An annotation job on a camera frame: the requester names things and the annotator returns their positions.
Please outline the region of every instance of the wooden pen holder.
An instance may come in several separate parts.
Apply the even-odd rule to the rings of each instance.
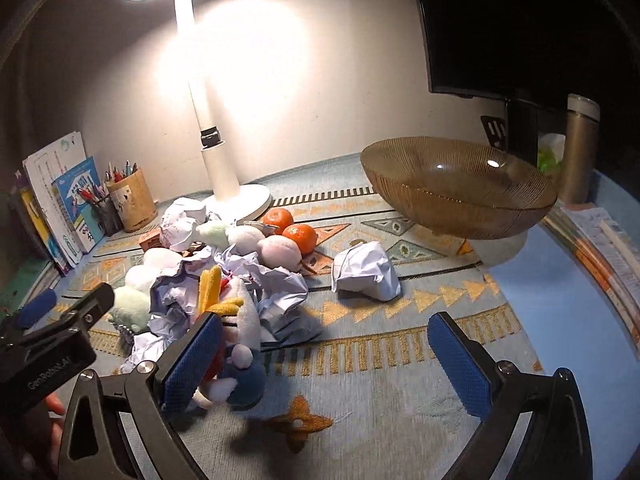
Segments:
[[[119,182],[108,182],[107,188],[127,233],[143,228],[158,216],[142,170]]]

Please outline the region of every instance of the green plush toy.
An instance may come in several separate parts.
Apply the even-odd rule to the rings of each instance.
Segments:
[[[222,220],[210,220],[196,227],[198,240],[211,247],[217,247],[219,251],[224,251],[229,247],[229,240],[226,237],[226,230],[229,224]]]
[[[107,319],[116,326],[126,326],[133,333],[142,332],[151,319],[149,295],[127,285],[116,288],[113,294],[115,299]]]

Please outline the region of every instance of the amber glass bowl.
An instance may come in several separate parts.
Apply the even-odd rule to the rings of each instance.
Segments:
[[[551,181],[532,165],[464,140],[380,140],[360,161],[382,198],[436,234],[513,236],[542,220],[557,198]]]

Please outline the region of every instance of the white wall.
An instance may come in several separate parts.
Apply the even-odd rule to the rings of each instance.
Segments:
[[[430,94],[415,0],[194,0],[199,62],[242,182],[376,140],[486,142],[502,104]],[[128,158],[153,196],[210,189],[173,1],[50,0],[32,27],[34,127],[82,131],[98,170]]]

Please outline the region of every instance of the screw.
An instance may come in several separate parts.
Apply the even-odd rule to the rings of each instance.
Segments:
[[[93,370],[83,370],[80,372],[80,380],[81,381],[90,381],[95,377],[95,372]]]
[[[505,375],[509,375],[513,374],[514,371],[517,370],[517,368],[516,365],[511,361],[498,361],[498,370],[500,370]]]
[[[138,372],[141,374],[148,374],[153,369],[154,369],[153,361],[142,361],[137,368]]]

